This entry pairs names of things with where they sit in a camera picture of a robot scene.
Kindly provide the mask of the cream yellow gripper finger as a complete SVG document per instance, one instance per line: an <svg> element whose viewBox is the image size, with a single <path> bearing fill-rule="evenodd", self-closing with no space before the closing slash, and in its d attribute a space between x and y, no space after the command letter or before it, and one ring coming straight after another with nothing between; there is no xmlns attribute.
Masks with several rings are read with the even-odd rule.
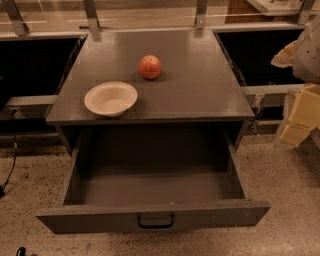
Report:
<svg viewBox="0 0 320 256"><path fill-rule="evenodd" d="M279 68L292 67L297 41L293 41L280 50L271 60L271 64Z"/></svg>

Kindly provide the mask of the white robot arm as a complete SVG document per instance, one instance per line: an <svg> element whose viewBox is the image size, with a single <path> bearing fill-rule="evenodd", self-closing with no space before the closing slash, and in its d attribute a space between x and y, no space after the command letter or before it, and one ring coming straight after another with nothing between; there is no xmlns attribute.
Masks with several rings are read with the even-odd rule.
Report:
<svg viewBox="0 0 320 256"><path fill-rule="evenodd" d="M295 94L292 110L280 132L281 142L298 146L320 124L320 16L317 15L299 35L271 60L275 67L291 67L304 82Z"/></svg>

